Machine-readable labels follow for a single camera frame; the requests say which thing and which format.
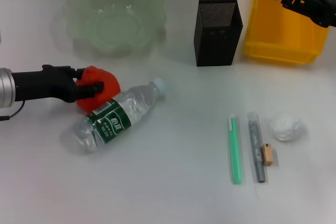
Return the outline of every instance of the black cable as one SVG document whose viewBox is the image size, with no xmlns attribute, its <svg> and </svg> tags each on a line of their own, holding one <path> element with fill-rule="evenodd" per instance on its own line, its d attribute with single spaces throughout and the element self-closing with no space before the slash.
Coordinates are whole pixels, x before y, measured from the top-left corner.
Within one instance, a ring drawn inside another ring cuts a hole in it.
<svg viewBox="0 0 336 224">
<path fill-rule="evenodd" d="M 13 115 L 0 116 L 0 121 L 8 121 L 9 119 L 15 117 L 22 110 L 25 103 L 26 103 L 26 101 L 22 101 L 21 107 Z"/>
</svg>

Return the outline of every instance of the green glass bowl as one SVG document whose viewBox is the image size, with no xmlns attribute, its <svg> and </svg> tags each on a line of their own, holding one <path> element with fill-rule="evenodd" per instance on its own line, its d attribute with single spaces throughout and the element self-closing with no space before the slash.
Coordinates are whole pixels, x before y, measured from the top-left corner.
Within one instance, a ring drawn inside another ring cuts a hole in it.
<svg viewBox="0 0 336 224">
<path fill-rule="evenodd" d="M 68 29 L 101 51 L 138 49 L 166 21 L 164 0 L 67 0 Z"/>
</svg>

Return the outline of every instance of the white paper ball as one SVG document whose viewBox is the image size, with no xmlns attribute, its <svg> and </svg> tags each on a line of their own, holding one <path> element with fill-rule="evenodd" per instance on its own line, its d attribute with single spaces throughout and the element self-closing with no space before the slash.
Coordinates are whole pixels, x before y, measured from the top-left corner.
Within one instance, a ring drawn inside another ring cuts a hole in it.
<svg viewBox="0 0 336 224">
<path fill-rule="evenodd" d="M 293 141 L 301 137 L 302 123 L 297 116 L 281 112 L 270 120 L 269 129 L 275 139 Z"/>
</svg>

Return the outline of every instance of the green highlighter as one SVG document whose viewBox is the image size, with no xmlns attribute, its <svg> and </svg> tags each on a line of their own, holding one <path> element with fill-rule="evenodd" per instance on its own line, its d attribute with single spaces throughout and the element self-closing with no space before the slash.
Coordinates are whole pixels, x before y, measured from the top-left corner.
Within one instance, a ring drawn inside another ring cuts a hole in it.
<svg viewBox="0 0 336 224">
<path fill-rule="evenodd" d="M 236 117 L 230 116 L 228 118 L 228 127 L 229 127 L 232 179 L 235 184 L 240 184 L 242 182 L 241 181 L 242 164 L 240 162 L 238 122 Z"/>
</svg>

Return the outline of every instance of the black mesh pen holder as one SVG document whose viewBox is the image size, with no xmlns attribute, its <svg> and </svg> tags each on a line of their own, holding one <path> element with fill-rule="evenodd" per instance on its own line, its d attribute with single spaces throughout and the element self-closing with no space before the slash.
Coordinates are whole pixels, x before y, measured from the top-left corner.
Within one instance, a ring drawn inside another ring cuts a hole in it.
<svg viewBox="0 0 336 224">
<path fill-rule="evenodd" d="M 232 65 L 242 28 L 237 0 L 200 0 L 194 36 L 197 66 Z"/>
</svg>

